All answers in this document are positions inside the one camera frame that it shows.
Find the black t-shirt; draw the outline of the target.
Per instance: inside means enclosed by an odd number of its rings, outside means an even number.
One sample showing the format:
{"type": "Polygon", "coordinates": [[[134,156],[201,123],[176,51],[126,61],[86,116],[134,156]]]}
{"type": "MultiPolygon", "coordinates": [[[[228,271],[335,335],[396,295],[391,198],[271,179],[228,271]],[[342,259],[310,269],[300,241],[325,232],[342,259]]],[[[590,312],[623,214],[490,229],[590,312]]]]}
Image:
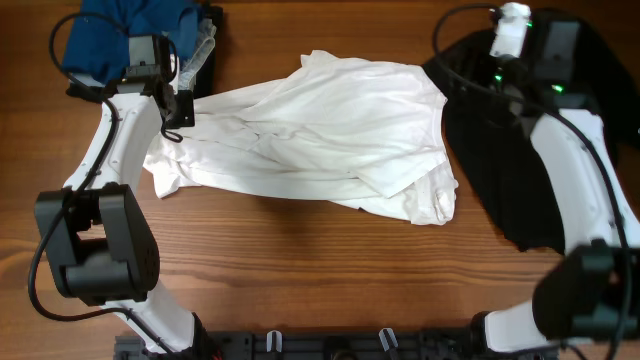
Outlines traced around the black t-shirt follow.
{"type": "MultiPolygon", "coordinates": [[[[443,112],[446,140],[496,227],[521,250],[546,247],[564,254],[559,210],[544,165],[527,138],[528,131],[507,100],[485,90],[497,74],[529,87],[549,83],[534,79],[519,59],[504,61],[489,55],[500,7],[490,7],[491,28],[448,47],[436,47],[424,69],[447,97],[443,112]]],[[[633,123],[630,111],[638,102],[637,91],[624,67],[588,23],[555,11],[581,24],[575,70],[567,85],[595,96],[615,170],[615,142],[633,123]]]]}

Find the white t-shirt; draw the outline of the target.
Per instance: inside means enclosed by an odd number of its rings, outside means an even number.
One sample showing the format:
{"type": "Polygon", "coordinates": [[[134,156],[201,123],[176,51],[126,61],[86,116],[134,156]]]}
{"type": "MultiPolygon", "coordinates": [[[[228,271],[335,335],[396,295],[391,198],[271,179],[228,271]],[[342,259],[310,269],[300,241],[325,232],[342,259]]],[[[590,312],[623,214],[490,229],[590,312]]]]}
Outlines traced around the white t-shirt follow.
{"type": "Polygon", "coordinates": [[[442,225],[458,186],[446,101],[419,66],[316,50],[286,78],[198,99],[195,126],[154,139],[144,166],[159,197],[206,186],[442,225]]]}

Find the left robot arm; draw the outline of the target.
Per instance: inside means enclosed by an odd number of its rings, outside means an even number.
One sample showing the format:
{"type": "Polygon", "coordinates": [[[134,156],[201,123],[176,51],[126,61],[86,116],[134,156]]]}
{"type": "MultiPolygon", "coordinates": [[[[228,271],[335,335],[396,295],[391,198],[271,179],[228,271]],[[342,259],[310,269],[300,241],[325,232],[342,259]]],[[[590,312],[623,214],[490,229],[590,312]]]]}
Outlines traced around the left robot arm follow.
{"type": "Polygon", "coordinates": [[[42,192],[35,204],[41,240],[30,265],[28,296],[43,317],[79,322],[115,315],[142,339],[151,359],[209,359],[216,353],[198,317],[178,305],[159,279],[154,235],[136,200],[143,161],[158,134],[181,111],[169,84],[140,90],[120,85],[102,105],[91,144],[63,187],[42,192]],[[38,298],[36,277],[46,259],[58,292],[88,311],[56,314],[38,298]]]}

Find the folded black garment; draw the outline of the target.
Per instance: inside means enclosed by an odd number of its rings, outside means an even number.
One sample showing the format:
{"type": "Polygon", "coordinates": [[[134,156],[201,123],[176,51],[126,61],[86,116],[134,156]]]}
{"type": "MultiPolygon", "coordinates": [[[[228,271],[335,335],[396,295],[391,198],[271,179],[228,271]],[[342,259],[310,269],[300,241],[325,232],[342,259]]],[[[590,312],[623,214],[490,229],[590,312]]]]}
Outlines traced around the folded black garment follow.
{"type": "Polygon", "coordinates": [[[164,35],[176,45],[179,57],[178,88],[195,98],[212,93],[216,35],[223,10],[207,1],[110,0],[85,1],[81,11],[112,19],[126,29],[117,30],[105,19],[76,19],[66,44],[62,68],[89,86],[102,87],[118,79],[129,65],[130,35],[164,35]]]}

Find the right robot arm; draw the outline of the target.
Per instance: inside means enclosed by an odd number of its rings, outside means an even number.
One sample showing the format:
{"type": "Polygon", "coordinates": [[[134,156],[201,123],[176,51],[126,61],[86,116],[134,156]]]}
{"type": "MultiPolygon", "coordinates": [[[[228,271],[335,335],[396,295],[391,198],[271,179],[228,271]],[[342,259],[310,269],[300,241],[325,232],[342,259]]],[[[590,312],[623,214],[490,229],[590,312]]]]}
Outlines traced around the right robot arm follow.
{"type": "Polygon", "coordinates": [[[558,81],[536,87],[494,75],[486,92],[505,99],[550,180],[564,257],[532,298],[475,321],[475,348],[515,355],[582,341],[639,337],[639,221],[606,148],[595,96],[558,81]]]}

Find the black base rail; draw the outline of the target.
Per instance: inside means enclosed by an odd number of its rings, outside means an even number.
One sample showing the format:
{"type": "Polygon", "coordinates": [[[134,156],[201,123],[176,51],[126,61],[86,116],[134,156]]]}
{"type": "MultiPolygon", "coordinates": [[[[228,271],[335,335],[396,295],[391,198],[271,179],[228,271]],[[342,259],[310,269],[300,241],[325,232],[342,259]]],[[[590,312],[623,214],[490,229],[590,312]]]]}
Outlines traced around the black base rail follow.
{"type": "Polygon", "coordinates": [[[460,360],[475,356],[463,343],[462,328],[426,329],[397,332],[392,344],[382,333],[301,333],[277,330],[249,332],[211,332],[214,348],[203,359],[229,360],[460,360]]]}

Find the folded light denim garment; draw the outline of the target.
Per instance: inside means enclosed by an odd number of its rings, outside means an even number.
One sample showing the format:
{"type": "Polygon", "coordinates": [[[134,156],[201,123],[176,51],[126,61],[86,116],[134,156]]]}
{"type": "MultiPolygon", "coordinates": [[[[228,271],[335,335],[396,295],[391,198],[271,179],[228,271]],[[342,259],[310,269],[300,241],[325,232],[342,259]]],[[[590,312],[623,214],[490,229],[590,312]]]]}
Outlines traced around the folded light denim garment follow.
{"type": "Polygon", "coordinates": [[[195,73],[215,48],[216,26],[194,14],[178,19],[148,19],[141,16],[118,22],[119,31],[105,20],[82,17],[72,25],[62,61],[62,68],[74,75],[87,75],[105,85],[118,79],[129,66],[131,35],[166,35],[176,45],[179,64],[179,86],[194,85],[195,73]]]}

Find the folded blue shirt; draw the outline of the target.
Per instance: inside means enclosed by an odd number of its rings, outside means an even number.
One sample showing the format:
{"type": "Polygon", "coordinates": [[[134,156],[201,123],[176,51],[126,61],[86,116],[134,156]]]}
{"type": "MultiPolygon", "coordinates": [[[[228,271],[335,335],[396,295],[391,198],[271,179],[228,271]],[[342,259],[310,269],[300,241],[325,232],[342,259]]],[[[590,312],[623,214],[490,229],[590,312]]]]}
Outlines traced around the folded blue shirt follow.
{"type": "Polygon", "coordinates": [[[129,65],[130,35],[165,35],[176,45],[181,63],[192,57],[203,18],[201,7],[186,0],[89,0],[81,10],[89,17],[76,19],[66,44],[62,68],[86,74],[105,84],[121,76],[129,65]],[[121,32],[94,14],[122,25],[121,32]]]}

